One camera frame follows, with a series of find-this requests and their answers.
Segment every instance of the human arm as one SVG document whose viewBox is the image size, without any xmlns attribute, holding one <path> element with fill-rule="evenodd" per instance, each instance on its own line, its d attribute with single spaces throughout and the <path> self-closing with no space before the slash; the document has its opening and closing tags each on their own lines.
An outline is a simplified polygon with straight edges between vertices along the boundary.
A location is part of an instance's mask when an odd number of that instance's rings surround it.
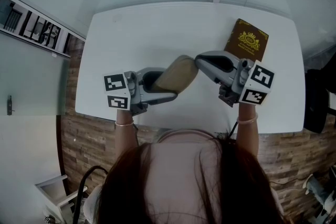
<svg viewBox="0 0 336 224">
<path fill-rule="evenodd" d="M 116 124 L 120 125 L 127 125 L 133 122 L 133 117 L 130 111 L 127 110 L 118 110 L 117 111 L 117 120 L 115 121 Z M 118 126 L 115 125 L 115 143 L 116 149 L 115 154 L 116 158 L 132 148 L 138 146 L 138 140 L 135 135 L 135 128 L 133 124 L 127 126 Z"/>
<path fill-rule="evenodd" d="M 248 121 L 256 116 L 255 105 L 240 103 L 239 104 L 239 120 Z M 259 134 L 257 121 L 253 121 L 249 124 L 238 124 L 237 132 L 237 144 L 249 151 L 255 157 L 258 155 L 259 151 Z"/>
</svg>

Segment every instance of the brown book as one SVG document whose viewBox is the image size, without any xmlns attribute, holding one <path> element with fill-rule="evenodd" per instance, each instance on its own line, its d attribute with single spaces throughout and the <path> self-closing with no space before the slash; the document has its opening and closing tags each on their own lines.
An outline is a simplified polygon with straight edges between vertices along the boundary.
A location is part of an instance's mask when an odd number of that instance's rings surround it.
<svg viewBox="0 0 336 224">
<path fill-rule="evenodd" d="M 265 32 L 242 19 L 238 19 L 224 50 L 239 59 L 248 58 L 261 62 L 267 40 L 268 35 Z"/>
</svg>

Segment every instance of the wrist band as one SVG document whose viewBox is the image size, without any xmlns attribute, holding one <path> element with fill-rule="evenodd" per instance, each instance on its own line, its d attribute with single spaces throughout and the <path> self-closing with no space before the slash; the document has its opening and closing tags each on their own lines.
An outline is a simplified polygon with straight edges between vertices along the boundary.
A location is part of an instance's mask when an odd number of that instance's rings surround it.
<svg viewBox="0 0 336 224">
<path fill-rule="evenodd" d="M 114 124 L 115 124 L 116 126 L 124 127 L 124 126 L 130 126 L 130 125 L 133 125 L 133 123 L 134 123 L 134 121 L 132 121 L 132 122 L 129 123 L 129 124 L 119 124 L 119 123 L 117 123 L 117 122 L 115 122 Z"/>
<path fill-rule="evenodd" d="M 247 125 L 247 124 L 251 124 L 251 123 L 255 122 L 255 121 L 257 120 L 257 118 L 258 118 L 258 113 L 256 113 L 256 115 L 255 115 L 254 118 L 252 118 L 252 119 L 250 119 L 250 120 L 247 120 L 247 121 L 241 121 L 241 120 L 239 119 L 239 117 L 238 117 L 238 118 L 237 118 L 237 122 L 238 122 L 239 124 L 241 124 L 241 125 Z"/>
</svg>

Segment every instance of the white chair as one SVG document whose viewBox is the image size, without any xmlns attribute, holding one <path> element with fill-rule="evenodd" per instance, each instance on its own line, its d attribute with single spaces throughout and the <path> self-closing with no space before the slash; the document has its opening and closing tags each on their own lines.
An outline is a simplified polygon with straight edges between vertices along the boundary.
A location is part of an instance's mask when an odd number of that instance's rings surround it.
<svg viewBox="0 0 336 224">
<path fill-rule="evenodd" d="M 40 198 L 46 205 L 45 217 L 53 216 L 56 223 L 72 223 L 71 207 L 74 204 L 69 202 L 77 197 L 78 192 L 75 191 L 66 196 L 62 181 L 67 178 L 67 175 L 58 176 L 35 185 Z"/>
</svg>

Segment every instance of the wood panel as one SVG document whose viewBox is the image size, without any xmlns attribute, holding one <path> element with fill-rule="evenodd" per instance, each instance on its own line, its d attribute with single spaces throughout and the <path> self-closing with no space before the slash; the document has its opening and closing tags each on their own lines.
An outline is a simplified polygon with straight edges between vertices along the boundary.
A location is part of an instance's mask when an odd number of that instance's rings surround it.
<svg viewBox="0 0 336 224">
<path fill-rule="evenodd" d="M 71 37 L 67 53 L 71 55 L 66 93 L 66 115 L 61 117 L 61 144 L 70 191 L 93 165 L 110 169 L 115 161 L 114 122 L 75 112 L 76 87 L 84 42 Z M 336 162 L 335 117 L 328 116 L 322 134 L 307 130 L 298 133 L 261 134 L 258 159 L 271 182 L 286 183 L 318 173 L 322 182 L 329 166 Z M 139 126 L 140 143 L 152 141 L 159 129 Z M 88 193 L 103 182 L 101 172 L 87 180 Z M 318 203 L 312 194 L 305 195 L 303 180 L 286 185 L 271 183 L 277 191 L 285 214 L 298 220 L 301 214 L 311 215 Z"/>
</svg>

